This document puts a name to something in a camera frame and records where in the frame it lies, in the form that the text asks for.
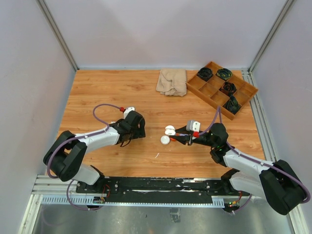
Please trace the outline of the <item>white round case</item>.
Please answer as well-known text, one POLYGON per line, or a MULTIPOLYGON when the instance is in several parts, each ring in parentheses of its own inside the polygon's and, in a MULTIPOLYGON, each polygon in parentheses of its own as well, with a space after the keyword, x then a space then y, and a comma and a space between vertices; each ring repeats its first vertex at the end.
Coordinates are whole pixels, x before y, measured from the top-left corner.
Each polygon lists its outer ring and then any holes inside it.
POLYGON ((168 125, 165 127, 165 135, 174 136, 176 134, 175 127, 168 125))

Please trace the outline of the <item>white earbud charging case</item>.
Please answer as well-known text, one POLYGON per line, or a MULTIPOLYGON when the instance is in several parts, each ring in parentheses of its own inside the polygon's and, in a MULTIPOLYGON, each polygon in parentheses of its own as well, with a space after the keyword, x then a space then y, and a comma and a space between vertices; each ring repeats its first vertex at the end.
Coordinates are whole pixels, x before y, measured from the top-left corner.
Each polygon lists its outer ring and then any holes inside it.
POLYGON ((160 142, 163 144, 163 145, 167 145, 167 144, 169 144, 170 143, 170 138, 168 137, 168 136, 162 136, 161 138, 160 138, 160 142))

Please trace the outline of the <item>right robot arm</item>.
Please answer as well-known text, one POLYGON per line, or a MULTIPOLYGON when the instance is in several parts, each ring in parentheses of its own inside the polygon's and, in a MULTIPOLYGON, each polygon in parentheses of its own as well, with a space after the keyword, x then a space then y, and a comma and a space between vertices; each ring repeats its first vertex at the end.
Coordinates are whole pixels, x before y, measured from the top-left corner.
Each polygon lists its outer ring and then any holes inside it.
POLYGON ((222 176, 221 190, 226 195, 236 191, 261 197, 279 214, 287 215, 297 205, 309 202, 311 194, 284 160, 260 160, 234 148, 227 141, 222 123, 214 123, 208 131, 200 131, 198 122, 175 131, 172 139, 184 145, 200 144, 211 148, 215 163, 230 170, 222 176))

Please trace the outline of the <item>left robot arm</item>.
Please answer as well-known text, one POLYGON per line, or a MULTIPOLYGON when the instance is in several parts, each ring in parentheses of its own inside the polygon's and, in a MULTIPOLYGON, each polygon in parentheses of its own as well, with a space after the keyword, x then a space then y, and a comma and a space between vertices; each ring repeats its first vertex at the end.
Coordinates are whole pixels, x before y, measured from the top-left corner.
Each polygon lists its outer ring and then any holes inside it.
POLYGON ((126 146, 131 140, 144 138, 145 119, 134 108, 128 108, 123 118, 100 129, 84 134, 64 131, 43 158, 47 171, 54 173, 63 182, 74 180, 82 192, 100 193, 105 188, 104 174, 94 166, 82 163, 84 156, 97 149, 120 145, 126 146))

